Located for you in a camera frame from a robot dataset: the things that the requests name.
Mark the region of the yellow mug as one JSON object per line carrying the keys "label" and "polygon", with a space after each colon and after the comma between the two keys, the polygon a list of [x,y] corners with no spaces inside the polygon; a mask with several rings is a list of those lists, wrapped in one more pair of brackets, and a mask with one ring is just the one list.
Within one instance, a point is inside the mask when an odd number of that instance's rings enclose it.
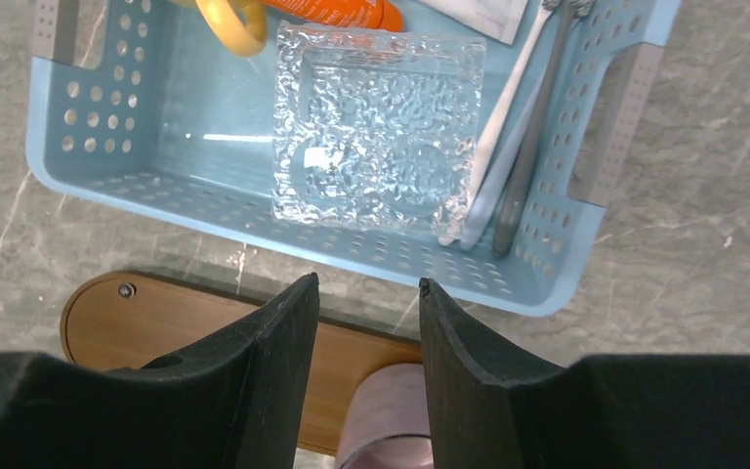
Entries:
{"label": "yellow mug", "polygon": [[265,48],[268,19],[261,1],[172,0],[172,3],[197,11],[225,48],[238,57],[252,57]]}

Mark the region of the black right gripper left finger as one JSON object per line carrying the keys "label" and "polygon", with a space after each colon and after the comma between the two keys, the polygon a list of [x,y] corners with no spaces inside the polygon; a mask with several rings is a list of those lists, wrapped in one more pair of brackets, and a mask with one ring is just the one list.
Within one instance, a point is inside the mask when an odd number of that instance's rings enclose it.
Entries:
{"label": "black right gripper left finger", "polygon": [[145,366],[0,352],[0,468],[289,468],[319,316],[316,274]]}

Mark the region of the white toothpaste tube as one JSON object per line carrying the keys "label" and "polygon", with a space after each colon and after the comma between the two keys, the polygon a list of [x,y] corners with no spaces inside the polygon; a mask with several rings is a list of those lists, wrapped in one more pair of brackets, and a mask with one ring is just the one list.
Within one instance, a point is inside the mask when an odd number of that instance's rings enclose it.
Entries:
{"label": "white toothpaste tube", "polygon": [[421,0],[421,3],[504,44],[512,44],[527,0]]}

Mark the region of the light blue plastic basket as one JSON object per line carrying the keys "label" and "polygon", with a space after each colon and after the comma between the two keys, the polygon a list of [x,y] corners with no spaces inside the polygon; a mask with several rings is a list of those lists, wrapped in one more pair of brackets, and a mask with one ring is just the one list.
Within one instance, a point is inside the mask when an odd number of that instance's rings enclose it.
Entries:
{"label": "light blue plastic basket", "polygon": [[[510,45],[417,1],[404,31],[476,36],[487,45],[479,136],[521,52],[539,2]],[[241,58],[202,16],[169,1],[109,1],[94,67],[75,59],[79,5],[40,1],[32,33],[26,160],[45,186],[211,235],[456,298],[543,317],[573,296],[680,5],[595,1],[568,36],[510,253],[492,240],[522,136],[560,22],[546,22],[457,238],[395,234],[275,218],[276,33]]]}

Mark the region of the grey toothbrush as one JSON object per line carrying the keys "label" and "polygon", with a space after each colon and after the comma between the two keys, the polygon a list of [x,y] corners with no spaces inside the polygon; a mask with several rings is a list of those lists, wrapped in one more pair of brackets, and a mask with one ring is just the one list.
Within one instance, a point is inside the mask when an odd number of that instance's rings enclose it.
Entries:
{"label": "grey toothbrush", "polygon": [[588,16],[594,4],[594,0],[559,2],[560,22],[557,36],[534,102],[532,114],[522,136],[517,160],[507,180],[506,196],[494,231],[492,252],[496,258],[503,258],[510,253],[517,229],[521,223],[525,199],[538,153],[540,132],[547,118],[568,36],[574,23]]}

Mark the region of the orange toothpaste tube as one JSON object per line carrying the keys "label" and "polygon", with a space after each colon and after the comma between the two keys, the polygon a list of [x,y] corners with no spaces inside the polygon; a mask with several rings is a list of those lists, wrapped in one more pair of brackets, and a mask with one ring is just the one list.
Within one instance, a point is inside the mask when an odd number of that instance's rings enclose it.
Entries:
{"label": "orange toothpaste tube", "polygon": [[284,14],[319,24],[403,32],[400,10],[383,0],[266,0]]}

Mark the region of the clear glass holder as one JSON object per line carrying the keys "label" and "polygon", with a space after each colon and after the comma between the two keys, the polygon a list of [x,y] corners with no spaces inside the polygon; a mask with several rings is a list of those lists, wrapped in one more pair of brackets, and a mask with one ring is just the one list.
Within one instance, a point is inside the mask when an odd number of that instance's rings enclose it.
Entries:
{"label": "clear glass holder", "polygon": [[275,218],[459,237],[474,194],[484,39],[285,21],[276,46]]}

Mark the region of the purple mug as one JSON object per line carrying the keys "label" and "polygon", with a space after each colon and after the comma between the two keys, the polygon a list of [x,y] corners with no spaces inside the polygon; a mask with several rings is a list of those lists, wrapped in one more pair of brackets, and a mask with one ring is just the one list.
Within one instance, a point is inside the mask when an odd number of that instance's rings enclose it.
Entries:
{"label": "purple mug", "polygon": [[337,468],[432,468],[424,368],[381,368],[355,390],[335,457]]}

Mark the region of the oval wooden tray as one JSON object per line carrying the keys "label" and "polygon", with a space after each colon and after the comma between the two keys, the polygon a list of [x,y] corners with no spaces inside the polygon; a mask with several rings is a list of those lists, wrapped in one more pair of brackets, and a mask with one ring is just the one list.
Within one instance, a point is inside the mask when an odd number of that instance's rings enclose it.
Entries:
{"label": "oval wooden tray", "polygon": [[[139,368],[240,320],[262,301],[134,271],[90,279],[62,310],[66,358],[97,370]],[[337,452],[358,385],[388,365],[422,360],[418,342],[320,319],[301,419],[299,448]]]}

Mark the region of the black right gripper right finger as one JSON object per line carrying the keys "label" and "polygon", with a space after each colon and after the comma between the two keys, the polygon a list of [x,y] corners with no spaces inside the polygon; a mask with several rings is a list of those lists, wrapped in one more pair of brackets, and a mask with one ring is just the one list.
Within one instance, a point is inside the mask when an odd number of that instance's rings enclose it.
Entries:
{"label": "black right gripper right finger", "polygon": [[599,354],[562,367],[419,284],[438,468],[750,468],[750,355]]}

